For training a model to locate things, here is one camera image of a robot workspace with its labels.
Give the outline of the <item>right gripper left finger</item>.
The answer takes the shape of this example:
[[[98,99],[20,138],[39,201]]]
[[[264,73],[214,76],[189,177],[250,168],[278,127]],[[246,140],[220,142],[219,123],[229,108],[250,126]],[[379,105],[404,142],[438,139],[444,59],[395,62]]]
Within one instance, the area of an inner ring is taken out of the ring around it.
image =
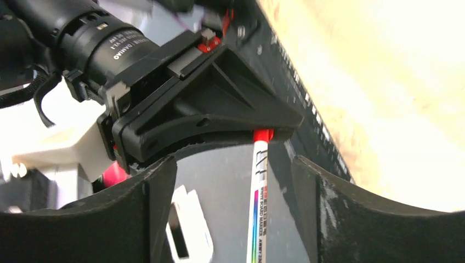
[[[163,262],[177,164],[168,156],[63,209],[1,214],[1,262]]]

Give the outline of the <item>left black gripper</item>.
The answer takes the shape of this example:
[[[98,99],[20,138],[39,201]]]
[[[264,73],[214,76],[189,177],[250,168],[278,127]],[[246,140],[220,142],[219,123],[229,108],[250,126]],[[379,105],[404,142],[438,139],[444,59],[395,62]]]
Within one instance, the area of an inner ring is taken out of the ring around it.
[[[227,46],[203,54],[184,79],[172,76],[152,93],[141,88],[182,53],[204,43],[185,31],[159,46],[117,18],[75,18],[58,37],[58,62],[71,96],[106,105],[113,151],[125,170],[147,167],[196,144],[246,144],[271,129],[288,139],[303,115],[283,101]]]

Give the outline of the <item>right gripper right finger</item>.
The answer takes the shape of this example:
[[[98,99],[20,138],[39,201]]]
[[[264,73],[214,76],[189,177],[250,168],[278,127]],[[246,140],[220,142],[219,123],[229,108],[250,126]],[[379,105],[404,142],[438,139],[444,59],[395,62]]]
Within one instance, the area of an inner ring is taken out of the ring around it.
[[[292,162],[298,231],[311,262],[464,262],[464,212],[402,204],[310,160]]]

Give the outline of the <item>red capped whiteboard marker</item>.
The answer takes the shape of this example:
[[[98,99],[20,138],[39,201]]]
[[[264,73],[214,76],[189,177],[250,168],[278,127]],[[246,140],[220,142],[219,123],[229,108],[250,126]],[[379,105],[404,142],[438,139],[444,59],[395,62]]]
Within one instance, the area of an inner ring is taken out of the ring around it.
[[[268,217],[268,149],[272,129],[256,130],[253,134],[251,193],[247,231],[247,263],[266,262]]]

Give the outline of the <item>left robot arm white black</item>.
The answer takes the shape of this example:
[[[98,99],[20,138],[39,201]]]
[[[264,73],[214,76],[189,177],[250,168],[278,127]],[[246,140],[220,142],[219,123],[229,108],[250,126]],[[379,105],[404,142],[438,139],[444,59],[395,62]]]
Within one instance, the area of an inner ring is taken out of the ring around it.
[[[1,88],[29,83],[1,106],[41,100],[61,80],[74,99],[105,106],[94,121],[103,155],[126,171],[197,144],[288,139],[303,115],[215,30],[158,45],[95,1],[1,1]]]

